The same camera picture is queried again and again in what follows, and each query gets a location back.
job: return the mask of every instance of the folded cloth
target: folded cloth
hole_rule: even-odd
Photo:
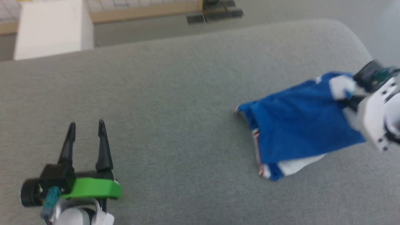
[[[365,142],[339,101],[350,98],[354,88],[351,74],[330,72],[235,107],[252,130],[260,175],[276,181],[326,153]]]

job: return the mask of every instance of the white tiled surface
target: white tiled surface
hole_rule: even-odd
[[[20,15],[20,8],[23,4],[32,4],[35,2],[52,2],[59,0],[0,0],[0,23],[15,22]],[[198,0],[84,0],[85,6],[89,12],[101,12],[124,8],[148,7],[156,4],[167,4],[170,2],[187,2]]]

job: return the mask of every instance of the wooden frame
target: wooden frame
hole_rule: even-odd
[[[189,2],[172,2],[162,5],[153,5],[143,8],[127,8],[121,10],[92,12],[90,17],[94,24],[135,20],[150,17],[186,14],[193,12],[201,12],[203,9],[203,0]],[[18,32],[18,23],[2,23],[0,24],[0,35],[16,34]]]

